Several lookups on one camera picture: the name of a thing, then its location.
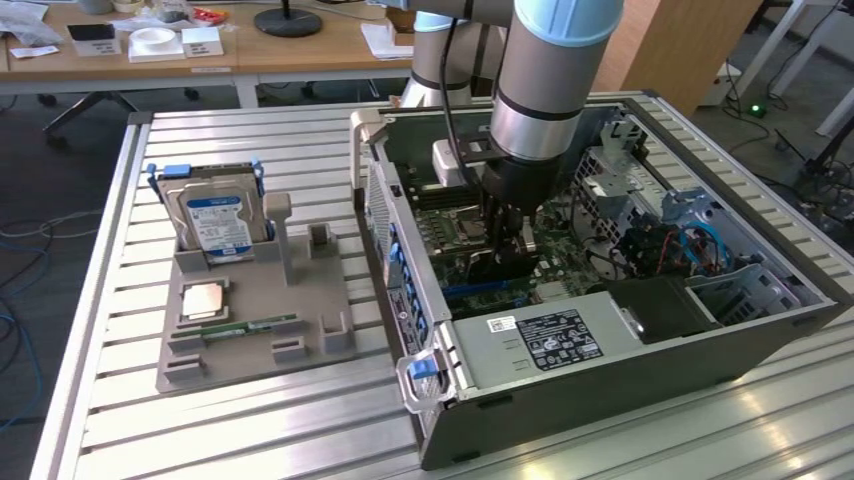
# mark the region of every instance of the barcode sticker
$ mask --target barcode sticker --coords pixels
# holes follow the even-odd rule
[[[497,333],[516,329],[516,317],[492,318],[485,321],[489,326],[489,332]]]

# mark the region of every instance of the blue hard drive label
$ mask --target blue hard drive label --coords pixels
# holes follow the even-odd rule
[[[201,250],[222,257],[249,251],[252,237],[240,218],[240,197],[197,198],[186,202],[186,210]]]

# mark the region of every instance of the black lamp base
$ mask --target black lamp base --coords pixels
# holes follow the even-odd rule
[[[276,37],[307,37],[323,28],[323,20],[305,10],[291,9],[291,18],[284,18],[280,8],[265,10],[254,15],[254,28]]]

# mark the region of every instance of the power supply label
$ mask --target power supply label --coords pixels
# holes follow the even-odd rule
[[[540,370],[572,365],[603,355],[577,310],[519,320],[516,327]]]

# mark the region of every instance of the wooden desk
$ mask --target wooden desk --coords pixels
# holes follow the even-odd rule
[[[233,7],[225,6],[233,14]],[[44,17],[45,23],[62,36],[65,43],[60,45],[58,53],[18,60],[8,51],[8,48],[20,48],[22,45],[14,37],[8,40],[5,58],[9,62],[9,73],[2,75],[8,80],[44,80],[52,81],[88,80],[92,78],[140,78],[140,77],[174,77],[189,74],[209,74],[209,70],[228,69],[230,72],[237,67],[237,34],[220,32],[222,49],[225,54],[213,57],[172,60],[168,62],[130,63],[128,61],[128,33],[116,32],[121,43],[121,54],[102,57],[80,57],[70,45],[70,35],[65,25],[85,23],[106,23],[110,20],[126,18],[126,13],[109,13],[106,15],[86,15],[76,5],[50,5]]]
[[[60,45],[58,53],[18,60],[8,48],[21,45],[13,38],[5,40],[0,95],[230,85],[237,89],[240,106],[257,108],[254,87],[260,83],[396,78],[409,74],[408,61],[384,62],[373,58],[359,28],[361,20],[317,12],[323,30],[307,38],[283,39],[258,32],[252,22],[254,13],[273,5],[234,4],[216,8],[229,11],[229,23],[237,26],[230,32],[220,32],[225,55],[132,64],[126,58],[126,33],[118,33],[121,55],[78,57],[65,28],[68,24],[106,23],[128,14],[93,16],[84,14],[76,5],[50,5],[45,22],[66,43]],[[368,18],[381,15],[377,7],[336,8],[347,8]]]
[[[331,70],[408,69],[408,60],[379,61],[371,55],[360,24],[368,23],[333,13],[315,11],[323,30],[304,38],[277,38],[257,30],[254,15],[272,5],[240,5],[237,30],[237,71],[240,73],[323,72]],[[337,5],[336,9],[364,18],[381,19],[383,11],[363,4]]]

